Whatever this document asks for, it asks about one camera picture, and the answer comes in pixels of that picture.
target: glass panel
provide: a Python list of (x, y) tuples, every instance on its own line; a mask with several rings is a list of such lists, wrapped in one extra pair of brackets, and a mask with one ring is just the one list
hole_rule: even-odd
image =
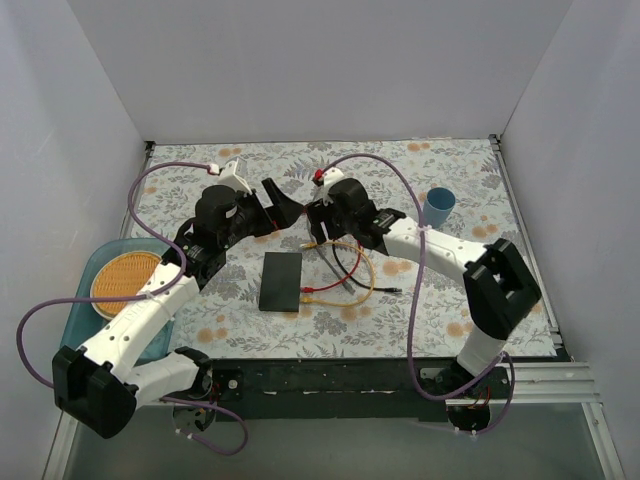
[[(176, 435), (166, 406), (136, 412), (110, 440), (81, 426), (65, 478), (604, 478), (579, 404), (513, 405), (499, 428), (475, 440), (410, 419), (248, 423), (249, 444), (231, 458)], [(204, 436), (231, 447), (241, 431), (218, 423)]]

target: orange coaster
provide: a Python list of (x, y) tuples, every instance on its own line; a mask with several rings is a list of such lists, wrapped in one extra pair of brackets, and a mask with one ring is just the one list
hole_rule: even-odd
[[(92, 297), (124, 297), (136, 295), (153, 274), (160, 256), (150, 252), (120, 255), (98, 272), (91, 285)], [(127, 302), (94, 303), (93, 308), (107, 320), (115, 317)]]

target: blue tray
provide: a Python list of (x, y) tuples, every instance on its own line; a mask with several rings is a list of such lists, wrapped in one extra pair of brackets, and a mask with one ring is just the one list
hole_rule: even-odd
[[(167, 245), (155, 238), (128, 238), (115, 240), (103, 245), (91, 255), (84, 269), (76, 297), (88, 297), (91, 291), (91, 283), (102, 267), (123, 253), (145, 251), (162, 255), (167, 250)], [(74, 350), (85, 340), (94, 336), (106, 325), (93, 306), (84, 303), (74, 303), (69, 313), (67, 325), (62, 334), (61, 346), (66, 345)], [(164, 358), (169, 349), (169, 340), (173, 322), (167, 322), (162, 330), (155, 336), (145, 351), (140, 355), (138, 364), (152, 362)]]

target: cable tie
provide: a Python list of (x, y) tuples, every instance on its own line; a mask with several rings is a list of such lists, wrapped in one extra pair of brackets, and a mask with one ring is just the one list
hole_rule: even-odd
[(167, 309), (166, 305), (162, 303), (162, 301), (158, 298), (158, 295), (154, 295), (150, 290), (144, 290), (140, 292), (142, 295), (146, 297), (147, 300), (151, 300), (152, 302), (160, 305), (160, 308), (167, 314), (167, 321), (173, 320), (173, 314)]

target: red wire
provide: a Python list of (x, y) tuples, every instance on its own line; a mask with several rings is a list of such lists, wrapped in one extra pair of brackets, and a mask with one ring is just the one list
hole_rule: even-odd
[(482, 398), (482, 392), (480, 392), (480, 394), (478, 395), (478, 398), (476, 398), (476, 401), (473, 402), (471, 405), (467, 405), (466, 407), (470, 410), (473, 410), (476, 408), (476, 405), (478, 405), (478, 402), (480, 401), (480, 399)]
[[(356, 243), (358, 244), (358, 250), (362, 249), (362, 245), (360, 244), (360, 242), (358, 242), (356, 240)], [(326, 287), (302, 287), (300, 289), (300, 291), (302, 293), (313, 293), (313, 292), (323, 292), (325, 290), (329, 290), (333, 287), (337, 287), (338, 285), (343, 284), (344, 282), (346, 282), (349, 278), (351, 278), (351, 275), (354, 274), (354, 272), (358, 269), (358, 265), (360, 265), (360, 258), (362, 257), (362, 254), (360, 253), (360, 251), (358, 251), (358, 258), (356, 259), (356, 263), (353, 266), (353, 268), (351, 269), (351, 271), (345, 275), (344, 277), (342, 277), (340, 280), (338, 280), (335, 283), (332, 283), (331, 285), (327, 285)]]
[(487, 387), (487, 399), (482, 405), (482, 408), (486, 407), (489, 404), (489, 400), (491, 400), (491, 387)]

